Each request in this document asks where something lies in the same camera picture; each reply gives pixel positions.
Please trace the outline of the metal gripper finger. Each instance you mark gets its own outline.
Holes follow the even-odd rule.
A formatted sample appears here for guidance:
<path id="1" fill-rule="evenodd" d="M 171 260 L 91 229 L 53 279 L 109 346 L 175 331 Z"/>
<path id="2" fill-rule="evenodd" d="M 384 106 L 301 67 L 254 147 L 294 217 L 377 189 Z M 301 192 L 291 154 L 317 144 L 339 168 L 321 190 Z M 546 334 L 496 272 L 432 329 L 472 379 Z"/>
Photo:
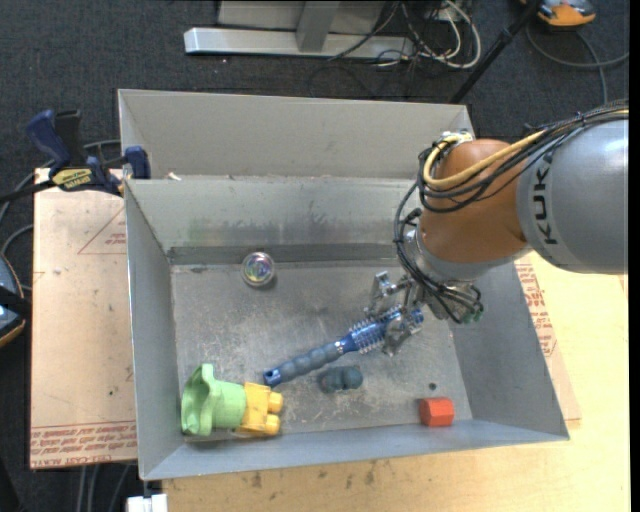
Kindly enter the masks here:
<path id="1" fill-rule="evenodd" d="M 392 320 L 386 327 L 382 351 L 388 356 L 396 355 L 402 344 L 420 331 L 420 326 L 408 320 Z"/>
<path id="2" fill-rule="evenodd" d="M 405 275 L 391 276 L 388 271 L 381 271 L 374 276 L 370 292 L 369 311 L 387 311 L 399 302 L 399 294 L 403 290 Z"/>

